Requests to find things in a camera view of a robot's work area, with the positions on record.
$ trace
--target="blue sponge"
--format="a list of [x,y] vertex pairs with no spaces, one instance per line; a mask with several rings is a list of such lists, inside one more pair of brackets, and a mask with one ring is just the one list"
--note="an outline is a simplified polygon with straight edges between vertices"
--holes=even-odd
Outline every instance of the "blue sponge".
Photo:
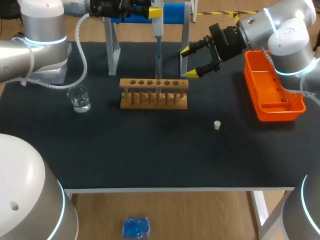
[[149,218],[130,218],[124,221],[122,236],[129,239],[147,239],[150,233]]

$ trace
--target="blue object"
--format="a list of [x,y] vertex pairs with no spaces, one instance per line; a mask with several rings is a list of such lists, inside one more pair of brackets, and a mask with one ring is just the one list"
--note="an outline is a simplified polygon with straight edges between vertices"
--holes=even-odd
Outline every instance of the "blue object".
[[124,221],[122,236],[129,239],[147,239],[150,234],[149,218],[130,218]]
[[[166,2],[163,6],[163,23],[164,24],[184,24],[185,21],[185,4],[183,2]],[[151,24],[151,19],[143,16],[131,14],[124,21],[121,18],[111,18],[112,23],[127,24]]]

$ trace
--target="water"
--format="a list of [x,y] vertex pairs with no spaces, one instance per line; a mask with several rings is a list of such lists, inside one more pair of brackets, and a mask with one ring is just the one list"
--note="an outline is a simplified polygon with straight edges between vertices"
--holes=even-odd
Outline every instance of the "water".
[[75,98],[72,100],[73,108],[77,113],[85,113],[88,112],[91,108],[89,98]]

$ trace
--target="yellow and black tape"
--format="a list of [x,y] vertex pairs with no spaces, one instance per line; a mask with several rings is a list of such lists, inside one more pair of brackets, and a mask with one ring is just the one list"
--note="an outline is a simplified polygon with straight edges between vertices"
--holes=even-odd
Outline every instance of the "yellow and black tape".
[[236,27],[240,27],[240,14],[234,13],[233,19]]
[[234,23],[237,27],[240,27],[240,14],[256,14],[259,11],[202,11],[198,12],[197,15],[227,15],[233,17]]
[[234,14],[256,14],[259,11],[202,11],[198,12],[197,15],[227,15],[233,17]]

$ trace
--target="glass beaker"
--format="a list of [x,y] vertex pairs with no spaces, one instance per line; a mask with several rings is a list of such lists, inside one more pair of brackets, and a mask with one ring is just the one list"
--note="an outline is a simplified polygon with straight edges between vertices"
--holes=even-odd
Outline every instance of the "glass beaker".
[[74,110],[77,113],[86,113],[90,110],[91,104],[88,89],[84,85],[77,85],[68,90],[66,94],[71,99]]

